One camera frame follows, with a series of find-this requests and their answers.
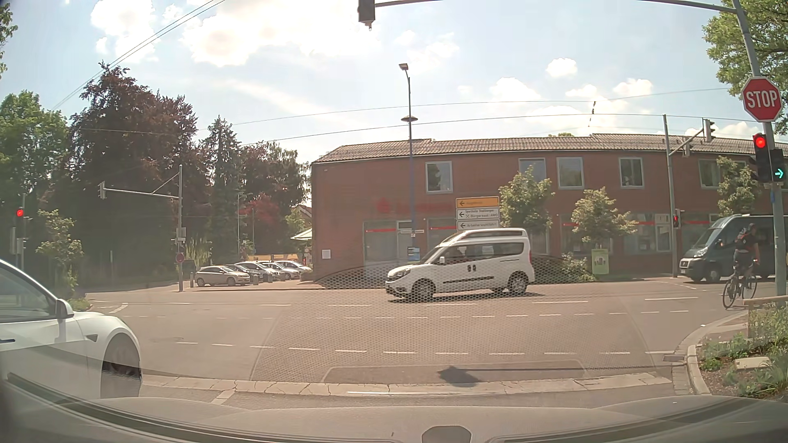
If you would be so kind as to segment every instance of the asphalt road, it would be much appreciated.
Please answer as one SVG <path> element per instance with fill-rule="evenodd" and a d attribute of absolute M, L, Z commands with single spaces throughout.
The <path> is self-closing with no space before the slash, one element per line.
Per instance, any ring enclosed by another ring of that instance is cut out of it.
<path fill-rule="evenodd" d="M 284 287 L 285 283 L 276 284 Z M 770 295 L 769 283 L 758 288 Z M 685 279 L 534 285 L 407 303 L 380 289 L 177 287 L 88 294 L 135 331 L 147 374 L 275 382 L 468 383 L 656 372 L 730 315 Z"/>

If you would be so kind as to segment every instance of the side mirror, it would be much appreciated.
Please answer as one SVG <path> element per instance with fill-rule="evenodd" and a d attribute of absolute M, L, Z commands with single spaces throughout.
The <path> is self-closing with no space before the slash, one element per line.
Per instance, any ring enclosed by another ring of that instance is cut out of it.
<path fill-rule="evenodd" d="M 69 302 L 63 299 L 54 301 L 54 316 L 58 320 L 64 320 L 74 316 L 74 310 L 71 308 Z"/>

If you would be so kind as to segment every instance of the tiled roof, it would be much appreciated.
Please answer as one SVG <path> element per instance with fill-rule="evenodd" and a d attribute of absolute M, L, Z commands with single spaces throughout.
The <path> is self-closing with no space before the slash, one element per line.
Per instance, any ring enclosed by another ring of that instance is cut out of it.
<path fill-rule="evenodd" d="M 671 136 L 677 147 L 688 136 Z M 414 155 L 460 154 L 506 151 L 664 151 L 664 137 L 658 134 L 591 134 L 577 137 L 516 137 L 477 140 L 413 140 Z M 788 154 L 788 143 L 777 143 Z M 315 163 L 345 162 L 372 158 L 403 157 L 409 154 L 407 140 L 349 144 L 340 146 L 318 158 Z M 753 141 L 715 138 L 705 143 L 701 138 L 692 142 L 692 151 L 713 154 L 753 154 Z"/>

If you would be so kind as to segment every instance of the awning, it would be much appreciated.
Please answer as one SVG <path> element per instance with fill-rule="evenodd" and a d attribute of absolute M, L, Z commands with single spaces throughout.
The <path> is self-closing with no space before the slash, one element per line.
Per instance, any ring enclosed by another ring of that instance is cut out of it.
<path fill-rule="evenodd" d="M 307 229 L 302 233 L 298 233 L 292 237 L 293 240 L 302 240 L 302 241 L 309 241 L 312 240 L 312 228 Z"/>

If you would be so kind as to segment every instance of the pole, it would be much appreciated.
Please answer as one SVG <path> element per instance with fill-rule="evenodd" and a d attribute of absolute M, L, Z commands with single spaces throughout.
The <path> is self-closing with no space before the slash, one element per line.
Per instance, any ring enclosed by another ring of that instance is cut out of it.
<path fill-rule="evenodd" d="M 742 8 L 742 3 L 739 0 L 733 0 L 733 4 L 736 9 L 739 28 L 742 29 L 742 37 L 744 37 L 744 46 L 747 49 L 750 69 L 752 70 L 753 76 L 761 76 L 758 57 L 755 54 L 753 36 L 749 33 L 747 14 Z M 766 136 L 766 144 L 769 152 L 771 152 L 776 146 L 775 133 L 772 131 L 770 121 L 764 122 L 764 135 Z M 775 295 L 784 296 L 786 295 L 786 227 L 784 221 L 785 215 L 782 212 L 782 189 L 780 185 L 774 181 L 769 185 L 772 196 L 771 212 L 775 225 Z"/>
<path fill-rule="evenodd" d="M 411 76 L 407 75 L 407 141 L 411 147 L 409 156 L 411 162 L 411 246 L 416 246 L 416 202 L 415 202 L 415 183 L 414 183 L 414 166 L 413 166 L 413 114 L 411 113 Z"/>
<path fill-rule="evenodd" d="M 673 157 L 671 156 L 671 138 L 667 133 L 667 115 L 662 114 L 662 125 L 665 128 L 665 150 L 667 152 L 667 189 L 671 195 L 671 257 L 673 266 L 671 272 L 673 277 L 678 277 L 678 247 L 676 237 L 678 229 L 673 226 L 673 214 L 676 213 L 676 197 L 673 189 Z"/>
<path fill-rule="evenodd" d="M 184 166 L 178 165 L 178 229 L 175 233 L 175 243 L 178 245 L 178 252 L 180 252 L 180 231 L 184 225 Z M 184 264 L 178 263 L 178 292 L 184 291 Z"/>

